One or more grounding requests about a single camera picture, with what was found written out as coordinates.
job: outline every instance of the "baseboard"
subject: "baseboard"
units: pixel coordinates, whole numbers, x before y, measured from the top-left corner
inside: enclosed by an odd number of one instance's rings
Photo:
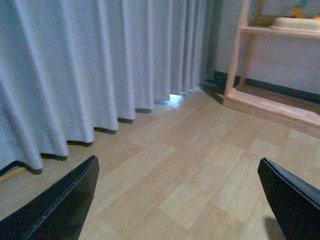
[[[206,82],[215,85],[219,89],[225,89],[227,82],[228,74],[221,71],[215,71],[214,78],[208,78]],[[235,77],[235,84],[238,84],[240,76]],[[247,85],[265,89],[271,92],[280,93],[283,95],[291,96],[298,99],[307,100],[313,103],[320,104],[320,94],[311,93],[307,91],[297,90],[290,87],[279,86],[268,82],[258,81],[248,78],[246,81]]]

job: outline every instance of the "curtain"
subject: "curtain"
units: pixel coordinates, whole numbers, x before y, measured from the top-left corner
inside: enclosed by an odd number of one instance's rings
[[[197,86],[206,0],[0,1],[0,169]]]

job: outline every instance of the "white tray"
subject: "white tray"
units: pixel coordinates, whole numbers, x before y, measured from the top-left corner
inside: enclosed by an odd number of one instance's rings
[[[320,20],[277,17],[269,28],[282,32],[320,35]]]

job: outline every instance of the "shelf leg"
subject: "shelf leg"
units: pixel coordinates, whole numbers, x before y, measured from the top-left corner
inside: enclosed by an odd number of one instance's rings
[[[245,55],[245,59],[244,59],[244,65],[243,65],[239,85],[243,85],[246,83],[251,57],[252,57],[252,54],[253,54],[253,51],[255,48],[256,36],[257,36],[256,34],[250,35],[249,44],[248,44],[248,47],[246,50],[246,55]]]

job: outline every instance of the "toy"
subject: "toy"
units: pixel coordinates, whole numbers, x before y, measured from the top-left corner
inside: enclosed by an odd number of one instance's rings
[[[302,9],[307,5],[307,0],[300,1],[299,5],[295,6],[294,8],[294,14],[291,16],[295,19],[304,19],[305,17],[302,15]]]

